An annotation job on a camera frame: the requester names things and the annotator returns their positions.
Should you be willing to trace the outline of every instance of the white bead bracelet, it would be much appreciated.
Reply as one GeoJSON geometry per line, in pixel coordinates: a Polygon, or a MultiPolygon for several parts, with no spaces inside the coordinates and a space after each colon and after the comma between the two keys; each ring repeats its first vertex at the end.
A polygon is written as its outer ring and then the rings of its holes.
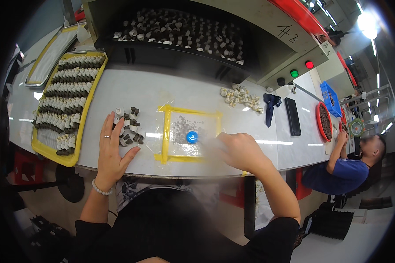
{"type": "Polygon", "coordinates": [[[113,193],[113,188],[112,188],[112,187],[110,188],[110,191],[109,191],[109,192],[104,192],[104,191],[100,190],[98,187],[96,187],[96,185],[95,185],[95,178],[92,180],[92,186],[93,186],[93,188],[94,188],[97,192],[99,192],[100,194],[103,194],[103,195],[111,195],[111,194],[113,193]]]}

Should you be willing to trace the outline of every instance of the blue plastic crate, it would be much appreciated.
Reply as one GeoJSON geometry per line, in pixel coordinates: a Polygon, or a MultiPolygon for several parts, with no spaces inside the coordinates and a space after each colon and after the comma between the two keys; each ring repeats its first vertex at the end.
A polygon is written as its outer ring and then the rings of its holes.
{"type": "Polygon", "coordinates": [[[335,91],[331,88],[331,86],[327,84],[326,81],[321,83],[321,90],[322,90],[323,100],[325,101],[325,105],[328,111],[335,117],[342,117],[341,106],[339,105],[338,96],[335,93],[335,91]],[[333,106],[331,103],[331,98],[329,97],[329,93],[332,94],[331,97],[334,100],[333,106]]]}

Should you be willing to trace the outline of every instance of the smartphone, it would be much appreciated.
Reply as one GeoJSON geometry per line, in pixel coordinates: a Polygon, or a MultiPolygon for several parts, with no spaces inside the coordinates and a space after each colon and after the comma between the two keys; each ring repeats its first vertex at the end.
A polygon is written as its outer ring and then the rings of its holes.
{"type": "Polygon", "coordinates": [[[285,98],[285,107],[287,108],[288,122],[290,124],[291,136],[300,136],[299,114],[297,113],[296,101],[290,98],[285,98]]]}

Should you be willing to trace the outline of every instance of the red light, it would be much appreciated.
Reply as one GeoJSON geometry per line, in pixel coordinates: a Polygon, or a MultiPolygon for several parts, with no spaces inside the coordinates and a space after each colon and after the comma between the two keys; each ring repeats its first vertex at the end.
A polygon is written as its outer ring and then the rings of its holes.
{"type": "Polygon", "coordinates": [[[313,64],[313,62],[311,62],[311,61],[306,61],[306,68],[308,68],[308,69],[312,69],[313,67],[314,67],[315,65],[313,64]]]}

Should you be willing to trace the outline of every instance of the green button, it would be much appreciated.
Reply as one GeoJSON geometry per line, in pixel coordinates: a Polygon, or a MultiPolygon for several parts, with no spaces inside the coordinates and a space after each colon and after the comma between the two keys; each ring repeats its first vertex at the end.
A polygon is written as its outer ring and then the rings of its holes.
{"type": "Polygon", "coordinates": [[[292,71],[290,71],[290,73],[291,73],[291,76],[292,76],[292,77],[298,77],[298,76],[299,76],[299,72],[296,71],[295,69],[293,69],[292,71]]]}

